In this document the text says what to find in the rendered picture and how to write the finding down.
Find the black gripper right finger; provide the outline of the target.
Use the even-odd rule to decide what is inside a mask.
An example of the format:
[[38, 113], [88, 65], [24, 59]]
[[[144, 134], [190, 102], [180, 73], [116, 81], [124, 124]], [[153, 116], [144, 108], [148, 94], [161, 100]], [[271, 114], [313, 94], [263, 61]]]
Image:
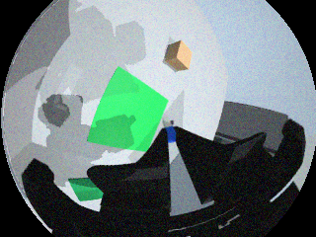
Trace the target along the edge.
[[201, 205], [213, 201], [212, 195], [221, 186], [234, 162], [253, 153], [254, 150], [257, 151], [266, 141], [266, 134], [260, 131], [253, 137], [250, 135], [249, 138], [226, 145], [191, 133], [177, 125], [174, 129], [177, 131], [179, 154], [182, 155], [186, 170], [189, 171]]

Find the green square zone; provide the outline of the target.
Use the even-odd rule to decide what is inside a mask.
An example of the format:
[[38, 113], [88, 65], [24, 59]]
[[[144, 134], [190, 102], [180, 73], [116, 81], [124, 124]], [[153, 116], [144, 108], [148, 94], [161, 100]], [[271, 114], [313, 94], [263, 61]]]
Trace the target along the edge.
[[118, 67], [95, 111], [87, 142], [147, 151], [169, 100]]

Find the grey panel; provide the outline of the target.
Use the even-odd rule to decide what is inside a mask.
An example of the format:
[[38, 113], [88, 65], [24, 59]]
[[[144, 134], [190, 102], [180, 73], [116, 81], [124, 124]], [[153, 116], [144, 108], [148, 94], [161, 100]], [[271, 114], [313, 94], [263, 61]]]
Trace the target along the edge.
[[170, 194], [171, 194], [171, 213], [170, 216], [177, 214], [194, 212], [194, 210], [203, 209], [205, 206], [213, 205], [213, 201], [201, 205], [198, 200], [197, 190], [191, 181], [189, 171], [181, 154], [175, 157], [170, 167]]

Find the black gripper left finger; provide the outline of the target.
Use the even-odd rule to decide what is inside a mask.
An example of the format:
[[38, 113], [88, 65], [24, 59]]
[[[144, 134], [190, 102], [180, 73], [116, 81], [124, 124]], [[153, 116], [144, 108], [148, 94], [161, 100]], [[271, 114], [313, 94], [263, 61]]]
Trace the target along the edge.
[[88, 178], [104, 193], [159, 193], [171, 213], [170, 153], [166, 127], [161, 127], [149, 150], [134, 163], [96, 165], [87, 170]]

